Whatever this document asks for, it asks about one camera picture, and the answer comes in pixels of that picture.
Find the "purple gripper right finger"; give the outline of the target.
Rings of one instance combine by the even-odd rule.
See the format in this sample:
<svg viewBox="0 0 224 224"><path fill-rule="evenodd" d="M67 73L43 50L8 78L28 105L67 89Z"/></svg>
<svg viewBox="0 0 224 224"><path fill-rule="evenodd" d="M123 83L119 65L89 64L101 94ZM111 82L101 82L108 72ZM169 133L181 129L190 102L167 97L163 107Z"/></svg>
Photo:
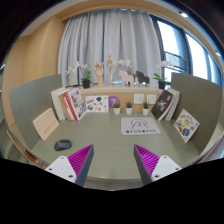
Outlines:
<svg viewBox="0 0 224 224"><path fill-rule="evenodd" d="M134 145L133 154L144 185L181 170L169 156L158 156L137 144Z"/></svg>

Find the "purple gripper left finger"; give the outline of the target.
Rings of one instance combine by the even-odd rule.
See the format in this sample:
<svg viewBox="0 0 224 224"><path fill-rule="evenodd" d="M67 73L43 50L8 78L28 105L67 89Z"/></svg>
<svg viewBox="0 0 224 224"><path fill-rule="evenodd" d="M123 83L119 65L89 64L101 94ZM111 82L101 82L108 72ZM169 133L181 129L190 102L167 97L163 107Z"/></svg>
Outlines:
<svg viewBox="0 0 224 224"><path fill-rule="evenodd" d="M86 146L68 157L58 157L46 168L46 171L79 186L84 186L93 155L94 146Z"/></svg>

